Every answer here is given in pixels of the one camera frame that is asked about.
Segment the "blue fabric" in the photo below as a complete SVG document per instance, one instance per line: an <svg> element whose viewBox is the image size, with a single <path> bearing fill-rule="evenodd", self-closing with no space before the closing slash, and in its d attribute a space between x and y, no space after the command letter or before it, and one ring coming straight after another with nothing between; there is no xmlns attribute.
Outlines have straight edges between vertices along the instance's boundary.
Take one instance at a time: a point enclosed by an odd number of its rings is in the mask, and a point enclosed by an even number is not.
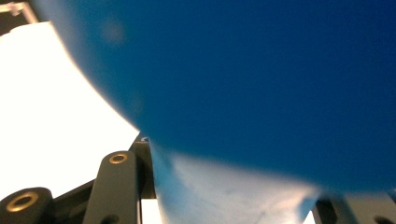
<svg viewBox="0 0 396 224"><path fill-rule="evenodd" d="M38 2L92 85L169 151L396 186L396 1Z"/></svg>

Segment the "round hole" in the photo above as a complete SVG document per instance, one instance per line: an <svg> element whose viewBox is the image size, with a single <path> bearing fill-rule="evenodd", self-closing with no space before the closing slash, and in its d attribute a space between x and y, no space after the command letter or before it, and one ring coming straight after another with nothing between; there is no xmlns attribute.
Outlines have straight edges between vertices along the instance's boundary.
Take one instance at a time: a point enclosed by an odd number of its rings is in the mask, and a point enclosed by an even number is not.
<svg viewBox="0 0 396 224"><path fill-rule="evenodd" d="M376 224L395 224L394 222L390 221L385 217L375 217L374 221Z"/></svg>
<svg viewBox="0 0 396 224"><path fill-rule="evenodd" d="M38 194L35 192L29 191L23 193L7 204L7 210L8 212L19 212L27 207L30 207L37 201L37 199Z"/></svg>
<svg viewBox="0 0 396 224"><path fill-rule="evenodd" d="M126 161L126 159L128 159L128 156L126 154L119 153L119 154L116 154L116 155L110 157L109 161L113 164L119 164L119 163Z"/></svg>
<svg viewBox="0 0 396 224"><path fill-rule="evenodd" d="M116 215L108 215L103 218L101 224L116 224L120 221L120 218Z"/></svg>

